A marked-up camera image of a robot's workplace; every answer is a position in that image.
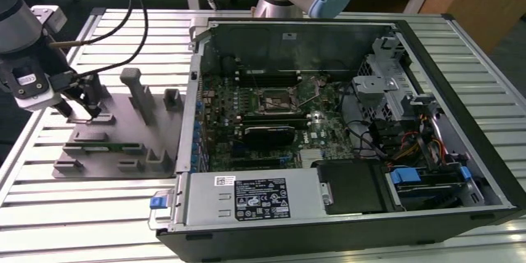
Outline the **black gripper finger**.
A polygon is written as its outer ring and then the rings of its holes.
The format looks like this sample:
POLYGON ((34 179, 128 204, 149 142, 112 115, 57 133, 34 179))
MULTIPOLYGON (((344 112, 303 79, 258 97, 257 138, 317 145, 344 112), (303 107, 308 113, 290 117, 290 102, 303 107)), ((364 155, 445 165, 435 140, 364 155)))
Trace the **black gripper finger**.
POLYGON ((84 109, 86 110, 90 118, 96 118, 101 112, 98 102, 101 99, 101 88, 92 84, 85 84, 82 88, 84 94, 84 109))
POLYGON ((54 105, 54 110, 58 112, 58 114, 65 117, 69 118, 70 115, 73 114, 73 110, 70 105, 68 104, 68 102, 65 101, 65 99, 61 99, 58 101, 58 103, 54 105))

